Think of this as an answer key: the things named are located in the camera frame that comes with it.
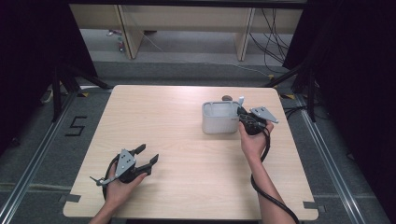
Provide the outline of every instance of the black tape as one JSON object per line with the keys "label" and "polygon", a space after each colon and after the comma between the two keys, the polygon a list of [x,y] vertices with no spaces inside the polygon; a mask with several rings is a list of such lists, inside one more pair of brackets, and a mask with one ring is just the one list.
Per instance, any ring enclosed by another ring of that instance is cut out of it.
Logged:
{"label": "black tape", "polygon": [[86,118],[87,118],[87,116],[75,116],[74,119],[73,119],[72,124],[70,124],[70,128],[79,129],[79,132],[78,133],[67,133],[64,136],[68,136],[68,137],[70,137],[70,136],[74,136],[74,137],[81,136],[81,133],[84,130],[85,126],[83,126],[83,125],[75,125],[75,122],[76,122],[77,119],[86,119]]}
{"label": "black tape", "polygon": [[305,209],[318,209],[318,206],[316,203],[313,202],[303,202],[304,208]]}
{"label": "black tape", "polygon": [[59,202],[60,203],[65,203],[65,202],[78,203],[80,198],[81,198],[81,195],[67,194],[67,195],[62,195],[61,198],[59,199]]}

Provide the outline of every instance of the gray carpet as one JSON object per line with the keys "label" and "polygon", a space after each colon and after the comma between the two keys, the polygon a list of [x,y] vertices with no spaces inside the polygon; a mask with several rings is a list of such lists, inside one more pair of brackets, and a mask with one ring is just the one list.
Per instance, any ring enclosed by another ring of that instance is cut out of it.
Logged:
{"label": "gray carpet", "polygon": [[[233,65],[201,63],[95,63],[99,77],[110,85],[201,85],[260,87],[270,81],[269,77]],[[265,74],[274,74],[265,66],[246,66]],[[285,72],[284,68],[271,67]],[[78,79],[81,85],[87,81]],[[291,93],[291,80],[276,88],[279,93]],[[64,202],[61,197],[71,189],[79,166],[91,142],[99,119],[110,93],[91,92],[87,97],[77,97],[68,110],[64,123],[38,170],[31,187],[26,193],[11,223],[87,223],[87,218],[68,218],[63,215]],[[282,105],[297,106],[296,100],[281,99]],[[346,178],[347,185],[356,197],[367,223],[389,223],[370,187],[367,185],[354,161],[346,157],[347,148],[342,137],[327,118],[324,107],[317,107],[317,125],[331,149],[336,163]],[[80,136],[70,124],[76,116],[78,125],[85,126]],[[21,145],[9,148],[0,158],[0,203],[3,203],[21,176],[27,162],[38,148],[40,140],[50,126],[52,105],[39,107],[21,134]],[[289,124],[299,151],[309,185],[319,206],[319,218],[305,223],[351,223],[346,209],[330,179],[301,112],[290,116]]]}

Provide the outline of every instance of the person's right hand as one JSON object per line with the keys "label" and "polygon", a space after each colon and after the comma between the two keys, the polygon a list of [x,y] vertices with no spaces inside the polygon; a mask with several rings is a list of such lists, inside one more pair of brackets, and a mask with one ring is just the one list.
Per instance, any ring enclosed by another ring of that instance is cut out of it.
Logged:
{"label": "person's right hand", "polygon": [[[242,122],[239,122],[238,128],[239,133],[241,134],[241,148],[247,160],[259,160],[267,144],[264,133],[248,135]],[[267,120],[266,128],[268,131],[265,130],[265,132],[270,134],[270,132],[274,129],[274,124]]]}

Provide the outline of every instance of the metal bar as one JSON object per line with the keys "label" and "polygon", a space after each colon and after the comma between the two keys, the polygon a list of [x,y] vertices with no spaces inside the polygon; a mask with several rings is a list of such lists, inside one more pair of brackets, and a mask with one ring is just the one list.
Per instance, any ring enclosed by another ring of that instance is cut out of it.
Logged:
{"label": "metal bar", "polygon": [[329,2],[307,0],[62,0],[66,4],[100,4],[167,7],[265,7],[292,8],[326,7]]}
{"label": "metal bar", "polygon": [[81,90],[78,93],[87,93],[87,92],[94,92],[94,93],[111,93],[113,89],[102,89],[98,86],[80,86]]}
{"label": "metal bar", "polygon": [[64,112],[60,114],[60,117],[51,123],[49,129],[47,130],[46,135],[41,141],[35,155],[30,160],[28,166],[26,167],[23,175],[21,176],[18,184],[15,186],[14,190],[12,190],[11,194],[8,196],[7,201],[3,204],[0,213],[1,223],[9,223],[17,211],[18,206],[20,205],[26,191],[29,188],[29,184],[32,182],[35,174],[40,167],[40,164],[44,160],[47,151],[50,148],[50,145],[55,138],[56,133],[59,131],[61,124],[64,121],[64,117],[66,112],[74,99],[77,97],[76,92],[70,93],[65,101],[64,101]]}
{"label": "metal bar", "polygon": [[[303,96],[300,94],[297,94],[296,96],[298,104],[305,105]],[[344,207],[347,214],[349,215],[351,222],[357,224],[366,223],[354,196],[352,195],[346,181],[342,177],[334,159],[332,158],[332,153],[327,148],[327,145],[320,134],[317,124],[311,121],[306,111],[302,111],[302,113],[305,124],[308,127],[309,132],[311,132],[315,144],[317,145],[318,152],[323,159],[327,171],[329,172],[330,178],[334,183],[334,186],[340,196],[342,203],[344,204]]]}

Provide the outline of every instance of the hand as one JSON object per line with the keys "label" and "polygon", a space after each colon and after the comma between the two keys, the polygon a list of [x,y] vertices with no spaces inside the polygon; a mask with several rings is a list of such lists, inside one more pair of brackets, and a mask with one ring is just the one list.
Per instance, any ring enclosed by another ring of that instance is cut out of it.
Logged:
{"label": "hand", "polygon": [[[109,177],[116,174],[116,163],[110,168]],[[92,218],[90,223],[93,224],[107,224],[111,217],[129,198],[130,194],[143,179],[147,176],[146,173],[139,175],[131,183],[124,184],[118,179],[110,182],[106,189],[106,201],[95,217]]]}
{"label": "hand", "polygon": [[[110,168],[109,177],[114,176],[115,174],[116,163],[113,163]],[[146,173],[139,175],[134,181],[128,184],[124,184],[118,179],[110,182],[106,189],[106,203],[112,204],[113,206],[119,208],[128,200],[134,188],[136,188],[146,176]]]}
{"label": "hand", "polygon": [[[264,133],[258,133],[256,135],[248,135],[245,126],[242,122],[239,122],[239,133],[241,134],[241,148],[244,152],[247,160],[259,160],[262,156],[262,152],[265,149],[266,142]],[[270,134],[274,129],[274,124],[267,120],[265,132]]]}

